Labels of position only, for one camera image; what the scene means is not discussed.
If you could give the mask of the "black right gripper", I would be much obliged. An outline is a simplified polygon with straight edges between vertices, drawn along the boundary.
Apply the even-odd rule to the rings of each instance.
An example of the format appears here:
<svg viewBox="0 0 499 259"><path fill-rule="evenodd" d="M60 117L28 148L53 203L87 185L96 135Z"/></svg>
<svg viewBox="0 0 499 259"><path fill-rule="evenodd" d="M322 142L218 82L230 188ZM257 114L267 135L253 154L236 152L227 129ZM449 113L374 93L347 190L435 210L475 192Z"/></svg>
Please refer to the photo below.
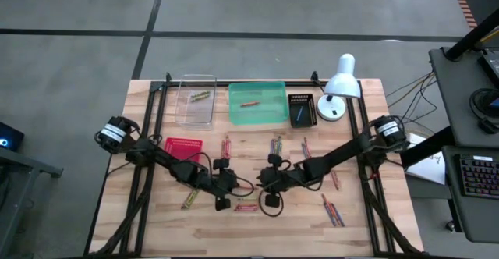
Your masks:
<svg viewBox="0 0 499 259"><path fill-rule="evenodd" d="M282 158L278 154L269 154L267 162L271 165L281 165ZM306 185L305 172L300 167L295 167L292 170L280 170L277 166L273 166L272 169L276 178L272 185L273 192L285 192L293 187ZM267 194L264 198L264 204L270 208L279 208L281 207L281 197L277 194Z"/></svg>

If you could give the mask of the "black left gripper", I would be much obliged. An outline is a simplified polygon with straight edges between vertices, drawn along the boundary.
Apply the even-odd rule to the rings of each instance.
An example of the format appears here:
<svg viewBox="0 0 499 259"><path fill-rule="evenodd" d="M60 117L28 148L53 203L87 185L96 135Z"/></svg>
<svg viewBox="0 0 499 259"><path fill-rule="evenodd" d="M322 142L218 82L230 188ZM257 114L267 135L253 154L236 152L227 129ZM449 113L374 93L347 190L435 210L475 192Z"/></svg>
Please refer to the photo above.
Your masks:
<svg viewBox="0 0 499 259"><path fill-rule="evenodd" d="M229 167L227 158L214 159L213 170L219 170L218 174L211 176L207 169L201 171L201 190L216 197L224 197L225 191L221 188L221 181L224 181L225 170ZM231 200L228 198L216 198L215 210L223 211L231 207Z"/></svg>

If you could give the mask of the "red plastic basket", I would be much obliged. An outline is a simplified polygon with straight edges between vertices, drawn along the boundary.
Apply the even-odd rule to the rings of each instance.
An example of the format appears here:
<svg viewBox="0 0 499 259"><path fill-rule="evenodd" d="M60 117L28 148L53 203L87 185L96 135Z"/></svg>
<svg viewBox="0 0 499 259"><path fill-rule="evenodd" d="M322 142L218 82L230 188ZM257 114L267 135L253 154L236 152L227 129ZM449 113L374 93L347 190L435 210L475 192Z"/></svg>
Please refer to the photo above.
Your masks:
<svg viewBox="0 0 499 259"><path fill-rule="evenodd" d="M198 162L198 153L202 151L202 146L202 140L169 137L165 142L165 151L179 160Z"/></svg>

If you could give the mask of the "teal plastic bin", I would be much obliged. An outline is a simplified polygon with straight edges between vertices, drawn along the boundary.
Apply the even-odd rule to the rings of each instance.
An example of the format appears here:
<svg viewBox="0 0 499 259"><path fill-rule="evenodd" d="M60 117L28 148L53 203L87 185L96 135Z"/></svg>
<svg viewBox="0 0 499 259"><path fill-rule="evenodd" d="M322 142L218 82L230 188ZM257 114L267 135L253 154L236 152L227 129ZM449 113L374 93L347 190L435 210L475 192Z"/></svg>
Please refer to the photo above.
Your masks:
<svg viewBox="0 0 499 259"><path fill-rule="evenodd" d="M241 108L246 102L260 104ZM231 83L228 86L229 120L235 125L284 122L289 117L283 81Z"/></svg>

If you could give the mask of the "black plastic basket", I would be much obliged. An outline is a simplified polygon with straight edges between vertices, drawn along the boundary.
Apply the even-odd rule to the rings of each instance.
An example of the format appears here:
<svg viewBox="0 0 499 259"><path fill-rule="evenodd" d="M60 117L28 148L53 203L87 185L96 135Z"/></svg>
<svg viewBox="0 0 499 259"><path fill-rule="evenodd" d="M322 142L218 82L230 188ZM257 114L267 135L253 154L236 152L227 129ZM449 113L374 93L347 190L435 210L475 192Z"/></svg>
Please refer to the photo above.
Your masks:
<svg viewBox="0 0 499 259"><path fill-rule="evenodd" d="M317 124L317 115L312 94L289 94L288 106L292 128L306 128ZM299 122L296 122L296 116L301 106L304 106L303 113Z"/></svg>

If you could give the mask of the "white desk lamp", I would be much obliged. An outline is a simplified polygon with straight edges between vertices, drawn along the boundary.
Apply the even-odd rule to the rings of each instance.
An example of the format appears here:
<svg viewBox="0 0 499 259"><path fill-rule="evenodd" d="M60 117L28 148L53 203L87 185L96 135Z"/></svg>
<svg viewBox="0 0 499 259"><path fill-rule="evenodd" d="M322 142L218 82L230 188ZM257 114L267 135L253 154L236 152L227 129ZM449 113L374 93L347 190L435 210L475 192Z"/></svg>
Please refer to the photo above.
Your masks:
<svg viewBox="0 0 499 259"><path fill-rule="evenodd" d="M338 121L346 112L345 99L361 97L360 86L354 77L355 64L351 54L339 58L337 72L329 79L317 102L317 112L322 119Z"/></svg>

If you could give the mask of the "black support beam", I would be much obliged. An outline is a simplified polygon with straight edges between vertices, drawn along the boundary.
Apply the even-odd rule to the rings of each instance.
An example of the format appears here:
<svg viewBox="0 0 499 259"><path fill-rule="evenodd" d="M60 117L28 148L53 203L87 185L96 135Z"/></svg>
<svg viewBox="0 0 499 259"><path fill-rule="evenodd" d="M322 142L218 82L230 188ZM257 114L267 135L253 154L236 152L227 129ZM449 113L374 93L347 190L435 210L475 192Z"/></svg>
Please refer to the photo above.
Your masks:
<svg viewBox="0 0 499 259"><path fill-rule="evenodd" d="M455 138L450 126L438 131L423 142L411 146L400 154L404 169L441 151L444 146L454 146Z"/></svg>

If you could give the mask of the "white paper sheet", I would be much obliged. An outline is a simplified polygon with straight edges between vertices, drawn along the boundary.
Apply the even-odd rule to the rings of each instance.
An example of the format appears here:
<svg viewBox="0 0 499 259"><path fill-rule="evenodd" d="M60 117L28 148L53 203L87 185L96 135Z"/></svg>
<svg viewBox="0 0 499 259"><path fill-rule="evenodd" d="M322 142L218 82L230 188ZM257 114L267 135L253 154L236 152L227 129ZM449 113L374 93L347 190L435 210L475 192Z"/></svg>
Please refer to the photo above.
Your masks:
<svg viewBox="0 0 499 259"><path fill-rule="evenodd" d="M427 138L416 133L409 133L408 139L408 148L410 148L411 146L423 142ZM445 161L441 151L408 167L405 172L408 175L424 179L426 181L430 181L440 185L446 184Z"/></svg>

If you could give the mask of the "grey desk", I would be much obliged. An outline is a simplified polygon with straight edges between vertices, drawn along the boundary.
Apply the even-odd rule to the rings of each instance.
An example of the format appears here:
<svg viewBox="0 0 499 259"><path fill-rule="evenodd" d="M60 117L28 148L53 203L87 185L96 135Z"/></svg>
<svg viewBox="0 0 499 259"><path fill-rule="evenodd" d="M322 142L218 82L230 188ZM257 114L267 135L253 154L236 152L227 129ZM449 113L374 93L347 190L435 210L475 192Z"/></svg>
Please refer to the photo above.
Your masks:
<svg viewBox="0 0 499 259"><path fill-rule="evenodd" d="M469 106L474 91L494 86L479 64L481 54L469 51L453 62L439 48L430 50L429 56L455 143L463 147L499 148L499 133L481 130Z"/></svg>

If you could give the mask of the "grey keyboard tray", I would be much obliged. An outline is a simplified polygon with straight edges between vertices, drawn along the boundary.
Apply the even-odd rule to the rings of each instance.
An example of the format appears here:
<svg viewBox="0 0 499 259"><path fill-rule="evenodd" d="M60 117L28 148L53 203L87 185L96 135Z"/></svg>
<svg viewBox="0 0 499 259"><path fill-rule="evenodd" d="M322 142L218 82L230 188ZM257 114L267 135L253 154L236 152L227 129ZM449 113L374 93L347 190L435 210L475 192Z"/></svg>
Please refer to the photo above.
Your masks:
<svg viewBox="0 0 499 259"><path fill-rule="evenodd" d="M442 148L442 154L455 211L453 219L456 229L474 243L499 243L499 199L464 196L457 160L460 154L487 156L499 160L499 151L445 146Z"/></svg>

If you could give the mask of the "black backlit keyboard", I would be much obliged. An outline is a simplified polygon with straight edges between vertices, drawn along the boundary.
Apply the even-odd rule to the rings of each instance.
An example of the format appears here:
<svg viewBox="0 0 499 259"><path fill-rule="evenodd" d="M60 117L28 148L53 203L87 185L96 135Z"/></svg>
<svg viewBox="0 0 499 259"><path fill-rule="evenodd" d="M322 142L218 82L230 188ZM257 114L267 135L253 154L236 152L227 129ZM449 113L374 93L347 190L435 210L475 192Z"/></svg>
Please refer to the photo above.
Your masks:
<svg viewBox="0 0 499 259"><path fill-rule="evenodd" d="M464 196L499 199L499 160L466 154L457 160Z"/></svg>

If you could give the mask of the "black headphones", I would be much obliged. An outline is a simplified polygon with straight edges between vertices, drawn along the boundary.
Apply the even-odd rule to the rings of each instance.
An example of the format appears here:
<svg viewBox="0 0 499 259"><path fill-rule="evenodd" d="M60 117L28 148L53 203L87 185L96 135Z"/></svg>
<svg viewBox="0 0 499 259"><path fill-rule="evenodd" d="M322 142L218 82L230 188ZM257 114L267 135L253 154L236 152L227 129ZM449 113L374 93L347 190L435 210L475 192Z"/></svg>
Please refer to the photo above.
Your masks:
<svg viewBox="0 0 499 259"><path fill-rule="evenodd" d="M469 97L469 107L478 127L487 134L499 133L499 90L481 88Z"/></svg>

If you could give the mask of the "black box with blue light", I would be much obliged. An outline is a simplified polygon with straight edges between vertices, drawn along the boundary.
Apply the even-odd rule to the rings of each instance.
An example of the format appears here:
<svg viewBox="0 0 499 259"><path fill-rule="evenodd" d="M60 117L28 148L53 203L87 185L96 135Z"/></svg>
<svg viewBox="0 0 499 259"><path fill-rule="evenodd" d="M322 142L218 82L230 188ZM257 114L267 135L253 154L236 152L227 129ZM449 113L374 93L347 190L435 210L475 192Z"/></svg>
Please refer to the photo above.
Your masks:
<svg viewBox="0 0 499 259"><path fill-rule="evenodd" d="M0 148L10 151L18 151L23 142L24 133L0 122Z"/></svg>

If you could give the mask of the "black slanted pole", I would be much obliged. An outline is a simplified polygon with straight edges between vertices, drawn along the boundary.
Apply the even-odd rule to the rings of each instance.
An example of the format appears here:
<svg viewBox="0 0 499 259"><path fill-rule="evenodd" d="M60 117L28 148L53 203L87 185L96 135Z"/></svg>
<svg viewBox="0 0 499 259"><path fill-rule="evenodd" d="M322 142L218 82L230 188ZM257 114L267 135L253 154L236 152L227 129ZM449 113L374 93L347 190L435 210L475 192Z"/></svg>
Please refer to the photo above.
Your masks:
<svg viewBox="0 0 499 259"><path fill-rule="evenodd" d="M447 60L456 61L466 51L473 48L476 43L487 36L499 26L499 8L492 12L482 23L467 33L460 41L454 46L445 50L442 49L444 56Z"/></svg>

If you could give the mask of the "black laptop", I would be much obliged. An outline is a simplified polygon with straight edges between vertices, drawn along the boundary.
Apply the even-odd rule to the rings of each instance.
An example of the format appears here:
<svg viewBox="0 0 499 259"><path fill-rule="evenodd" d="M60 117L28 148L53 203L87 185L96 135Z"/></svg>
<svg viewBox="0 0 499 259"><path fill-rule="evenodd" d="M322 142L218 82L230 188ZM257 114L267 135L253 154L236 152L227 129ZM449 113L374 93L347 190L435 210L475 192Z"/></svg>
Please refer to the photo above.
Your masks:
<svg viewBox="0 0 499 259"><path fill-rule="evenodd" d="M478 60L490 82L499 89L499 54L483 51Z"/></svg>

